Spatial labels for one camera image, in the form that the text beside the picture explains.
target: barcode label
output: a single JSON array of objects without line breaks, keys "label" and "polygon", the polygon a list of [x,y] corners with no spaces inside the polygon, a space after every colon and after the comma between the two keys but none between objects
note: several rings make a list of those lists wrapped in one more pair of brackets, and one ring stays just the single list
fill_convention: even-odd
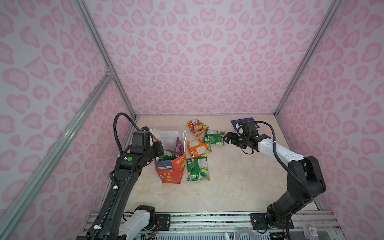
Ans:
[{"label": "barcode label", "polygon": [[311,236],[318,237],[316,228],[310,227]]},{"label": "barcode label", "polygon": [[199,168],[200,169],[208,169],[207,160],[206,159],[198,159],[199,161]]},{"label": "barcode label", "polygon": [[207,152],[207,149],[205,148],[205,146],[201,146],[201,147],[197,147],[197,148],[196,148],[196,151],[197,151],[197,153],[198,153],[199,155],[201,155],[201,154],[206,153],[206,152]]},{"label": "barcode label", "polygon": [[197,141],[197,139],[195,141],[189,143],[189,147],[195,147],[197,145],[199,145],[199,142]]}]

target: pink leopard print wall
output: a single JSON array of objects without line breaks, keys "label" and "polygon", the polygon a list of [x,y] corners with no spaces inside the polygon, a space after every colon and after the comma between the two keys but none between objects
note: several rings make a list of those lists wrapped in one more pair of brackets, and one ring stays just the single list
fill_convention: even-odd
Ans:
[{"label": "pink leopard print wall", "polygon": [[71,0],[0,3],[0,217],[106,72]]},{"label": "pink leopard print wall", "polygon": [[273,113],[331,0],[87,0],[136,114]]},{"label": "pink leopard print wall", "polygon": [[[119,112],[127,110],[111,83],[10,239],[75,239],[82,234],[89,213],[101,204],[119,154],[112,129]],[[129,124],[119,118],[120,142]]]},{"label": "pink leopard print wall", "polygon": [[384,2],[348,0],[278,117],[320,160],[320,196],[348,240],[384,236]]}]

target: marble floor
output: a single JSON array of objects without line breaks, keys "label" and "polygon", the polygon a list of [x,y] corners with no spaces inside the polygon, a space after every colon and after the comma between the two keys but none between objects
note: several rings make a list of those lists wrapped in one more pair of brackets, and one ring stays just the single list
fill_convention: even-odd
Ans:
[{"label": "marble floor", "polygon": [[[142,116],[138,127],[148,126],[163,131],[178,130],[181,135],[186,130],[187,141],[192,141],[197,138],[187,127],[187,123],[192,119],[199,119],[212,130],[233,132],[230,121],[248,117],[270,123],[275,129],[277,143],[288,147],[273,115]],[[259,134],[272,136],[268,126],[259,126]],[[187,181],[185,167],[181,184],[164,184],[151,163],[143,169],[133,187],[125,211],[132,211],[139,205],[154,206],[156,212],[265,211],[269,204],[286,191],[286,171],[268,156],[259,152],[246,155],[232,144],[211,147],[212,152],[207,154],[210,181]],[[304,210],[317,208],[312,202]]]}]

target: paper bag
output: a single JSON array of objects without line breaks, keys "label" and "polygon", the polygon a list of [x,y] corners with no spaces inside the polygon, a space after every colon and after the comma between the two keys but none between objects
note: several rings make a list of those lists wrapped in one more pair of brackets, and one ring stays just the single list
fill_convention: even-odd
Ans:
[{"label": "paper bag", "polygon": [[183,132],[183,137],[179,136],[178,131],[159,131],[157,129],[152,131],[153,138],[155,142],[161,141],[164,150],[174,151],[176,138],[179,137],[181,141],[184,141],[184,153],[180,157],[169,160],[161,161],[155,159],[155,169],[159,175],[162,183],[181,183],[181,178],[183,177],[184,167],[185,167],[185,158],[186,158],[186,148],[185,140],[187,139],[187,132]]}]

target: green snack bag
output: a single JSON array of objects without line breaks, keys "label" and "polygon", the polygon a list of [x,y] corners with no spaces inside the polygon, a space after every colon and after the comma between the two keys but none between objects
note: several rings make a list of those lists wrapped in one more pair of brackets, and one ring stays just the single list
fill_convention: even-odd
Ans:
[{"label": "green snack bag", "polygon": [[159,157],[159,162],[162,161],[169,161],[169,160],[174,160],[176,159],[175,154],[173,152],[164,150],[164,155]]},{"label": "green snack bag", "polygon": [[223,139],[224,135],[225,135],[225,132],[223,131],[215,131],[215,130],[207,129],[205,131],[203,142],[224,146],[224,139]]},{"label": "green snack bag", "polygon": [[207,156],[187,159],[188,178],[187,181],[197,181],[209,178]]}]

